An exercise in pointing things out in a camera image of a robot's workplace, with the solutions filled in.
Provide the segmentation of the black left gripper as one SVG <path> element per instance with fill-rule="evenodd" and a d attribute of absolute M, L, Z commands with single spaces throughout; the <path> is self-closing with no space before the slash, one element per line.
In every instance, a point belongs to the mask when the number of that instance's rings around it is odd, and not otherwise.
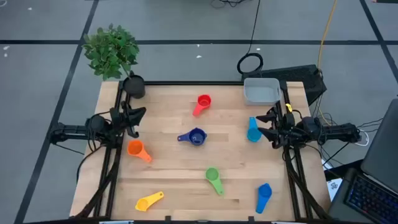
<path fill-rule="evenodd" d="M 113 107 L 109 110 L 111 116 L 110 133 L 117 136 L 127 131 L 127 135 L 132 138 L 138 138 L 139 133 L 135 131 L 133 124 L 139 124 L 146 113 L 146 107 L 131 109 L 127 108 L 125 101 L 121 102 L 122 112 Z"/>

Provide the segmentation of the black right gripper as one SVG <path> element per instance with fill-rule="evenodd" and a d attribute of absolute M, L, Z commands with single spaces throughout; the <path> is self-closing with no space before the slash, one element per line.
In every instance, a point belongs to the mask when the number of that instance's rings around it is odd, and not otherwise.
<path fill-rule="evenodd" d="M 282 113 L 281 105 L 274 106 L 274 112 L 256 116 L 256 119 L 263 123 L 273 122 L 274 128 L 258 128 L 269 141 L 273 141 L 272 147 L 278 149 L 284 147 L 290 141 L 292 128 L 295 126 L 295 118 L 291 112 Z"/>

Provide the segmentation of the light blue measuring cup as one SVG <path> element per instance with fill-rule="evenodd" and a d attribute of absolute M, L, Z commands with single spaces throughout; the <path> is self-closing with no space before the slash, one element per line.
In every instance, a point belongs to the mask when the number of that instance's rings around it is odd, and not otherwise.
<path fill-rule="evenodd" d="M 258 130 L 255 117 L 249 118 L 249 127 L 247 130 L 246 137 L 251 142 L 258 142 L 262 137 L 262 133 Z"/>

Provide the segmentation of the orange measuring cup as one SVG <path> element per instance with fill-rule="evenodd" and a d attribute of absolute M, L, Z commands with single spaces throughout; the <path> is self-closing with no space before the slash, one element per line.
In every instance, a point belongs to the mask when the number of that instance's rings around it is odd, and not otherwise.
<path fill-rule="evenodd" d="M 145 150 L 144 143 L 140 140 L 129 141 L 127 145 L 127 153 L 130 156 L 142 159 L 146 163 L 150 163 L 152 161 L 152 157 Z"/>

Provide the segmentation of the navy purple measuring cup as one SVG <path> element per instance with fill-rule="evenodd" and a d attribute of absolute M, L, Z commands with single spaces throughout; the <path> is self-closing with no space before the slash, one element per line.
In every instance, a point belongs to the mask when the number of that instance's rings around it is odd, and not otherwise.
<path fill-rule="evenodd" d="M 201 146 L 207 138 L 207 133 L 200 128 L 194 128 L 188 133 L 180 135 L 177 137 L 177 141 L 187 141 L 194 146 Z"/>

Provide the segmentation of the royal blue measuring cup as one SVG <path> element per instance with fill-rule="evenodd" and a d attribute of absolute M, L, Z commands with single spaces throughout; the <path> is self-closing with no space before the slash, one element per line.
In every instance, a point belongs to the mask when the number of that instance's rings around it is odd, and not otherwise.
<path fill-rule="evenodd" d="M 272 196 L 272 189 L 268 183 L 262 184 L 257 192 L 256 213 L 261 214 Z"/>

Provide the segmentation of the red measuring cup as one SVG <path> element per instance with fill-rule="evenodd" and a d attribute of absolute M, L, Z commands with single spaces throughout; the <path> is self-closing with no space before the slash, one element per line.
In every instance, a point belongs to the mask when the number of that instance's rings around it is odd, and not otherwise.
<path fill-rule="evenodd" d="M 210 95 L 200 95 L 197 98 L 197 103 L 196 103 L 195 108 L 193 110 L 193 115 L 194 116 L 199 116 L 200 113 L 203 110 L 208 109 L 210 107 L 210 105 L 211 105 L 211 97 L 210 97 Z"/>

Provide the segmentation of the green measuring cup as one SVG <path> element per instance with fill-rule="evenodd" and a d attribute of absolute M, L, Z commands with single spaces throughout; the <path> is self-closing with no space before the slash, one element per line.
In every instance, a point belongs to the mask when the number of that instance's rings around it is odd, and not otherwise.
<path fill-rule="evenodd" d="M 224 194 L 224 188 L 220 179 L 220 173 L 217 168 L 209 167 L 205 172 L 205 177 L 209 183 L 214 187 L 218 195 Z"/>

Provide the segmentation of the yellow measuring cup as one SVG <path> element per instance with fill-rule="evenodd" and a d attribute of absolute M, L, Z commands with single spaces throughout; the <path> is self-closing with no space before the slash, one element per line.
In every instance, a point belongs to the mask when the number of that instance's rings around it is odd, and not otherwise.
<path fill-rule="evenodd" d="M 137 201 L 135 209 L 141 212 L 146 212 L 149 207 L 161 200 L 163 197 L 164 193 L 162 191 L 156 192 L 146 197 L 142 197 Z"/>

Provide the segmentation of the grey plastic basket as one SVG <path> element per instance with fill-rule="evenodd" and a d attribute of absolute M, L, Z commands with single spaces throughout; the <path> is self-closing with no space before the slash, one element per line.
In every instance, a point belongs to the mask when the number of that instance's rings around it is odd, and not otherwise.
<path fill-rule="evenodd" d="M 249 106 L 272 106 L 281 99 L 280 83 L 276 78 L 246 78 L 244 100 Z"/>

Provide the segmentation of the green artificial plant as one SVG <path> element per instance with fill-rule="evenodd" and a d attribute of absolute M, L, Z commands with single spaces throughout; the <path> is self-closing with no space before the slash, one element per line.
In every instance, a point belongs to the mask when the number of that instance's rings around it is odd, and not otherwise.
<path fill-rule="evenodd" d="M 99 27 L 95 34 L 85 34 L 83 40 L 85 57 L 90 61 L 88 66 L 104 81 L 129 76 L 132 66 L 137 64 L 140 52 L 137 41 L 121 25 Z"/>

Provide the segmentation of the white paper sheet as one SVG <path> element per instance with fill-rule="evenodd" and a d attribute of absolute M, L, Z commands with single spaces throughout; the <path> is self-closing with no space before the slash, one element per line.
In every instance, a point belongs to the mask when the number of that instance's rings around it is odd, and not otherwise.
<path fill-rule="evenodd" d="M 329 164 L 323 165 L 323 170 L 324 171 L 326 171 L 328 169 L 331 169 L 331 168 L 332 168 L 332 166 L 329 165 Z M 339 178 L 339 179 L 335 178 L 335 179 L 328 180 L 326 182 L 327 187 L 328 187 L 328 193 L 329 193 L 331 201 L 333 201 L 333 199 L 334 199 L 334 197 L 335 197 L 335 195 L 336 195 L 336 193 L 337 193 L 342 181 L 343 181 L 343 179 L 341 179 L 341 178 Z"/>

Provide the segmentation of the grey side desk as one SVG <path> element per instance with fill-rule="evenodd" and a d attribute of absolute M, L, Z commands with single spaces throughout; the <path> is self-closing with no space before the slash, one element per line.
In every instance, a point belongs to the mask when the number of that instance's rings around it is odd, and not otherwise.
<path fill-rule="evenodd" d="M 349 207 L 345 204 L 345 197 L 346 197 L 346 194 L 348 193 L 350 182 L 352 181 L 353 177 L 356 174 L 364 175 L 354 169 L 350 169 L 348 171 L 348 173 L 345 175 L 345 177 L 344 177 L 344 179 L 343 179 L 343 181 L 342 181 L 342 183 L 341 183 L 341 185 L 331 203 L 331 207 L 329 208 L 329 211 L 328 211 L 329 216 L 331 216 L 335 220 L 338 220 L 341 222 L 378 224 L 378 223 L 368 219 L 364 215 L 360 214 L 359 212 L 357 212 L 356 210 L 352 209 L 351 207 Z"/>

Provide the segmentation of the grey laptop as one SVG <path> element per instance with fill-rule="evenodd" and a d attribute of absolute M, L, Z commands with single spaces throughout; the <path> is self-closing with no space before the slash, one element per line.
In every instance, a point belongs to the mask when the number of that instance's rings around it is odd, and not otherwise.
<path fill-rule="evenodd" d="M 361 169 L 398 194 L 398 99 L 391 101 Z"/>

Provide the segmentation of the backlit black keyboard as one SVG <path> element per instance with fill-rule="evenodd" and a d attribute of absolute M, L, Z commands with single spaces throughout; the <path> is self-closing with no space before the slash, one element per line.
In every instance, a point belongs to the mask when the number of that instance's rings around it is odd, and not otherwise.
<path fill-rule="evenodd" d="M 364 175 L 353 177 L 345 204 L 378 224 L 398 224 L 398 194 Z"/>

